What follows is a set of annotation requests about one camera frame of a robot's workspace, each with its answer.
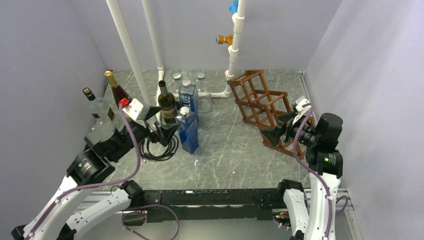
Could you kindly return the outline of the dark green wine bottle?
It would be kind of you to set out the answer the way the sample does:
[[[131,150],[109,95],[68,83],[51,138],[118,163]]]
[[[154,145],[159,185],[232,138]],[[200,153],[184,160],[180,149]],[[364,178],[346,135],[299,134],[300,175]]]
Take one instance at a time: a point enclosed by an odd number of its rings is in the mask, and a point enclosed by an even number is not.
[[[176,123],[177,103],[174,95],[168,92],[167,84],[164,80],[158,82],[160,94],[157,98],[161,108],[161,115],[166,124]]]

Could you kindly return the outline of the clear square bottle black cap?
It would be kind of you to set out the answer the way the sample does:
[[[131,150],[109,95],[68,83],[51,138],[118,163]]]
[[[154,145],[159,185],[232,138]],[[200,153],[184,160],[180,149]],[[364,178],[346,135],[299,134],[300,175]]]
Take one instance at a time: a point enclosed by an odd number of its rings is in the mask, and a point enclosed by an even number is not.
[[[178,134],[184,151],[193,154],[199,147],[197,117],[188,106],[181,107],[175,120],[179,123]]]

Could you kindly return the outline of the blue label clear bottle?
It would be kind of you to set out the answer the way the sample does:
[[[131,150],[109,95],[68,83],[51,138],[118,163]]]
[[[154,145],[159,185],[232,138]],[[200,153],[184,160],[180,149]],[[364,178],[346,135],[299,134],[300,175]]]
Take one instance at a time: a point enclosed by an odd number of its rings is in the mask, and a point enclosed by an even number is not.
[[[181,107],[189,107],[190,110],[195,114],[198,122],[198,90],[196,89],[196,85],[193,84],[189,79],[182,80],[178,95]]]

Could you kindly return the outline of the clear glass bottle white cap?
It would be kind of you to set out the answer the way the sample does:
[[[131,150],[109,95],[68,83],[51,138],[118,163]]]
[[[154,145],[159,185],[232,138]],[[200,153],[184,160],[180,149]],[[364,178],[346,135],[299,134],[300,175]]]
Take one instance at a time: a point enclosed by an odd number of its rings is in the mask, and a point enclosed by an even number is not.
[[[175,73],[173,75],[173,79],[174,79],[174,83],[175,83],[175,87],[176,89],[179,89],[181,84],[182,84],[182,75],[181,73]]]

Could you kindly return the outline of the dark red wine bottle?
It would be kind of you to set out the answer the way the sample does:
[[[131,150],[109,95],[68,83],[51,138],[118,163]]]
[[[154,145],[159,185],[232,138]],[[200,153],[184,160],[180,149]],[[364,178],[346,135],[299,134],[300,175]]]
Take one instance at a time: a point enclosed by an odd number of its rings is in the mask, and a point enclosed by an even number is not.
[[[111,87],[114,101],[117,106],[123,101],[123,105],[126,106],[132,101],[130,95],[120,86],[118,81],[115,78],[112,70],[106,70],[104,73],[105,77],[108,80],[108,83]]]

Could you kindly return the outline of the clear glass bottle silver cap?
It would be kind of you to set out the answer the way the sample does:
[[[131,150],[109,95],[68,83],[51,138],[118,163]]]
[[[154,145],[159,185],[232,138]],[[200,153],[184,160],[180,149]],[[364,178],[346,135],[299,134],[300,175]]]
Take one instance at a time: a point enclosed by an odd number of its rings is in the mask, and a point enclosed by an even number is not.
[[[195,82],[199,113],[207,113],[212,108],[212,90],[205,77],[204,72],[199,72]]]

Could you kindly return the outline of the small clear bottle black cap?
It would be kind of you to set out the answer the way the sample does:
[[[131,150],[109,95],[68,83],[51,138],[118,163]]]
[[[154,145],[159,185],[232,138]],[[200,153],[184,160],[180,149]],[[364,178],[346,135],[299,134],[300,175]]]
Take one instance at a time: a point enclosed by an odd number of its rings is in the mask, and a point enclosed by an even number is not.
[[[90,113],[96,123],[113,123],[115,113],[108,102],[102,97],[96,97],[89,87],[85,87],[82,92],[89,101]]]

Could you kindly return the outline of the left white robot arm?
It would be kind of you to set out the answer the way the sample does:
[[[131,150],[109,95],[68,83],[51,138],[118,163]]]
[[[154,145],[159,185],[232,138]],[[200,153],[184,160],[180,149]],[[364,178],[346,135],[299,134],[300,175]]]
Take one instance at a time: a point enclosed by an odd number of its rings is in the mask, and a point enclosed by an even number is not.
[[[59,188],[43,210],[28,224],[16,226],[11,234],[15,240],[76,240],[89,229],[115,212],[137,210],[144,206],[145,192],[130,174],[122,179],[107,181],[118,162],[127,152],[136,150],[136,165],[142,162],[139,144],[144,140],[168,146],[179,125],[156,123],[150,128],[147,120],[160,109],[130,103],[121,111],[130,117],[126,126],[118,129],[114,122],[98,121],[85,137],[86,148],[68,167]],[[77,212],[80,203],[96,188],[117,185],[118,189],[104,200]]]

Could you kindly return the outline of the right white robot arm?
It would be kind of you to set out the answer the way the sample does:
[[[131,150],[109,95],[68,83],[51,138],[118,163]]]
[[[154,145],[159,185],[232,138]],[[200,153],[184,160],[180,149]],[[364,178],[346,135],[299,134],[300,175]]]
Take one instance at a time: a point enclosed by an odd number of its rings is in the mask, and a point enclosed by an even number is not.
[[[309,104],[279,116],[280,123],[261,130],[275,144],[280,137],[306,147],[311,187],[306,198],[303,185],[284,179],[275,188],[162,190],[159,203],[174,210],[181,219],[256,218],[273,220],[291,231],[293,240],[333,240],[337,194],[343,175],[343,157],[337,150],[343,120],[324,113],[317,125],[308,122]]]

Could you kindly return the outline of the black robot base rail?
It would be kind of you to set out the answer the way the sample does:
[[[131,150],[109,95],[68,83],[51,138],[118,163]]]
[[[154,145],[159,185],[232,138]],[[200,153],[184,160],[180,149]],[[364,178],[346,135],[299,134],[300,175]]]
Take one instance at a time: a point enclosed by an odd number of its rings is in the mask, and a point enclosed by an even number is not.
[[[127,211],[146,207],[146,221],[256,219],[271,221],[286,210],[282,191],[276,188],[145,190],[143,200]]]

